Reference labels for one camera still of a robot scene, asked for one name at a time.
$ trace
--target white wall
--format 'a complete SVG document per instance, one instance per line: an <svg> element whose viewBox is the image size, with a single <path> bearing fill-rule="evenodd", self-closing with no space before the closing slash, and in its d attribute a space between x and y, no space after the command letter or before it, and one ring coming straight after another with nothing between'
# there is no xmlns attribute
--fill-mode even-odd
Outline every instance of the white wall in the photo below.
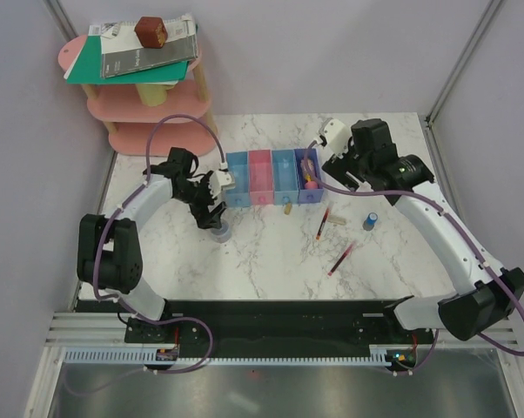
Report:
<svg viewBox="0 0 524 418"><path fill-rule="evenodd" d="M103 127L63 81L63 45L40 2L0 2L0 418L23 416L109 163Z"/></svg>
<svg viewBox="0 0 524 418"><path fill-rule="evenodd" d="M505 3L435 132L471 230L524 270L524 0Z"/></svg>
<svg viewBox="0 0 524 418"><path fill-rule="evenodd" d="M428 113L488 0L58 0L91 23L192 11L215 112Z"/></svg>

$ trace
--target marble tabletop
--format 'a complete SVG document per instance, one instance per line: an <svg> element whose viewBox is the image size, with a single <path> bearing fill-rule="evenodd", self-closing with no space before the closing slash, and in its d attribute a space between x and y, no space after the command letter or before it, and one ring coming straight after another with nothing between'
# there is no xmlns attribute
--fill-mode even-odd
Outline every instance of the marble tabletop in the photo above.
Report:
<svg viewBox="0 0 524 418"><path fill-rule="evenodd" d="M306 147L321 123L334 117L351 125L382 118L400 155L416 154L432 170L415 113L349 113L219 116L226 152ZM324 161L331 154L319 149ZM157 164L163 158L153 158ZM218 166L218 153L200 158L200 169ZM142 157L118 155L104 207L121 202L139 181ZM335 181L325 177L330 184ZM347 225L327 223L315 239L328 203ZM362 228L369 212L379 215L371 232ZM197 229L187 205L172 200L140 232L144 277L166 299L176 300L360 300L432 296L453 291L443 266L413 225L382 197L353 198L326 191L321 203L229 208L224 216L232 238L213 242ZM353 252L327 273L349 243ZM80 299L93 299L83 284Z"/></svg>

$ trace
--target pink bin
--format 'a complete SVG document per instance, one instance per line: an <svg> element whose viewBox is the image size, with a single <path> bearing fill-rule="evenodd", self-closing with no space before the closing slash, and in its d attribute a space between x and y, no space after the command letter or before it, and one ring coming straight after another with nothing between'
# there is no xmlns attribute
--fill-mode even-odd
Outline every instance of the pink bin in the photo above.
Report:
<svg viewBox="0 0 524 418"><path fill-rule="evenodd" d="M252 204L273 204L272 154L270 150L249 151L248 166Z"/></svg>

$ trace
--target teal book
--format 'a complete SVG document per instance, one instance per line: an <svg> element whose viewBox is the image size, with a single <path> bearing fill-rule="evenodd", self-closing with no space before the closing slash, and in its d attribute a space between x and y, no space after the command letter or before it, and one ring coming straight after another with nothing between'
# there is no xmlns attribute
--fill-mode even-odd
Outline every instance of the teal book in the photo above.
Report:
<svg viewBox="0 0 524 418"><path fill-rule="evenodd" d="M164 65L163 67L102 78L102 45L100 37L86 39L84 47L67 77L68 84L140 84L166 83L185 79L188 62Z"/></svg>

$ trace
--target gray floor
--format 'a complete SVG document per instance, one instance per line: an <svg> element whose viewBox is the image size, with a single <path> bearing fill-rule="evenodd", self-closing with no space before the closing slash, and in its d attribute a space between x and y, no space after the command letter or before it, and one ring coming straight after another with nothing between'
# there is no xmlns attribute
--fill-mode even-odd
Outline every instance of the gray floor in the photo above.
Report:
<svg viewBox="0 0 524 418"><path fill-rule="evenodd" d="M136 368L65 367L75 390ZM57 416L63 418L516 416L491 350L437 351L413 377L361 367L212 366L175 376L140 373L84 398L63 390L59 401Z"/></svg>

